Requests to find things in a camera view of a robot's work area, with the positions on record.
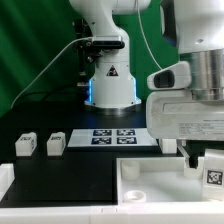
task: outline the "black cable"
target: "black cable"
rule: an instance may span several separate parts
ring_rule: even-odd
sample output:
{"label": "black cable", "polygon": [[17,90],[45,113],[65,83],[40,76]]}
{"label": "black cable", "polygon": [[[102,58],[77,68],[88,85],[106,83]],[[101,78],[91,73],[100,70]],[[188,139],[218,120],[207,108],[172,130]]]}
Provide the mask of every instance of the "black cable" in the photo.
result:
{"label": "black cable", "polygon": [[64,85],[64,86],[59,86],[55,89],[53,89],[52,91],[48,92],[46,94],[46,96],[44,96],[41,101],[46,101],[46,99],[48,99],[52,94],[58,92],[58,91],[61,91],[61,90],[64,90],[64,89],[68,89],[68,88],[76,88],[74,85]]}
{"label": "black cable", "polygon": [[32,92],[32,93],[27,93],[27,94],[24,94],[22,95],[20,98],[17,99],[16,101],[16,105],[20,103],[20,101],[23,99],[23,98],[26,98],[27,96],[32,96],[32,95],[42,95],[42,94],[47,94],[48,97],[50,97],[51,95],[53,94],[76,94],[76,92]]}

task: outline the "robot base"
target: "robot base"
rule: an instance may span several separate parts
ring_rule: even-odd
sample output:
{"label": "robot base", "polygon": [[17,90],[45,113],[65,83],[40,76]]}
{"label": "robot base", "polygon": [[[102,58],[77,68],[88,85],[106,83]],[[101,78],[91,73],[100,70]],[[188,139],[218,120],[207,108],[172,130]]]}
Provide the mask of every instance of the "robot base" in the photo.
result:
{"label": "robot base", "polygon": [[121,116],[128,114],[130,112],[136,112],[141,110],[141,100],[138,100],[136,104],[130,107],[123,108],[100,108],[94,105],[91,105],[89,102],[85,102],[86,111],[94,111],[99,114],[111,115],[111,116]]}

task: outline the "white cube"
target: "white cube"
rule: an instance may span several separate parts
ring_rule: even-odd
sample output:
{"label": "white cube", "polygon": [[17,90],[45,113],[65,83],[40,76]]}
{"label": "white cube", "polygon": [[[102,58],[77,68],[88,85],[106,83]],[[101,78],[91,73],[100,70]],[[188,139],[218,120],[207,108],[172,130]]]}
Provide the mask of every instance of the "white cube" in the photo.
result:
{"label": "white cube", "polygon": [[66,146],[65,133],[53,133],[47,141],[47,155],[61,156]]}
{"label": "white cube", "polygon": [[37,135],[34,132],[22,134],[15,143],[17,156],[31,156],[37,147]]}
{"label": "white cube", "polygon": [[206,149],[203,198],[224,201],[224,151]]}

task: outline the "label sticker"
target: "label sticker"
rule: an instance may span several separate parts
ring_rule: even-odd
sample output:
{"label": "label sticker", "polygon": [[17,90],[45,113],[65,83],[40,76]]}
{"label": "label sticker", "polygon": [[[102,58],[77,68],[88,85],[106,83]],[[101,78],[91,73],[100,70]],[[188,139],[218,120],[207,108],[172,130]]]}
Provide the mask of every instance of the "label sticker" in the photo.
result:
{"label": "label sticker", "polygon": [[135,135],[135,130],[128,130],[128,129],[124,129],[124,130],[117,130],[117,135],[118,136],[130,136],[130,135]]}
{"label": "label sticker", "polygon": [[223,136],[224,123],[180,123],[180,136],[190,135],[221,135]]}
{"label": "label sticker", "polygon": [[137,144],[137,139],[135,137],[120,137],[117,138],[117,144],[119,145],[136,145]]}
{"label": "label sticker", "polygon": [[61,137],[52,137],[51,140],[61,140]]}
{"label": "label sticker", "polygon": [[208,170],[207,184],[221,186],[223,181],[223,172]]}
{"label": "label sticker", "polygon": [[113,65],[111,66],[109,72],[107,73],[107,76],[118,76],[118,73]]}
{"label": "label sticker", "polygon": [[112,130],[94,130],[93,136],[111,136]]}
{"label": "label sticker", "polygon": [[22,137],[21,141],[29,141],[31,139],[31,137]]}
{"label": "label sticker", "polygon": [[110,145],[111,138],[93,138],[92,145]]}

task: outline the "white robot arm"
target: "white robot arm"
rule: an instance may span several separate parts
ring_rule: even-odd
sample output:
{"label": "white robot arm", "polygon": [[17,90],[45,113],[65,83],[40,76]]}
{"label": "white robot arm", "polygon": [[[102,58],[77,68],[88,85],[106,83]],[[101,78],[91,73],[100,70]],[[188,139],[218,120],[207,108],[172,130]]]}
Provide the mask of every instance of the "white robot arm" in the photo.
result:
{"label": "white robot arm", "polygon": [[[148,7],[151,0],[139,0],[139,8]],[[111,47],[100,52],[95,74],[90,80],[90,97],[86,106],[105,112],[120,114],[141,103],[136,97],[136,83],[130,74],[129,37],[117,27],[113,14],[131,14],[137,11],[136,0],[70,0],[90,26],[93,43],[123,43],[122,49]]]}
{"label": "white robot arm", "polygon": [[161,15],[162,34],[178,47],[191,80],[173,89],[187,75],[172,66],[149,76],[159,91],[148,98],[148,131],[159,139],[223,141],[224,1],[163,0]]}

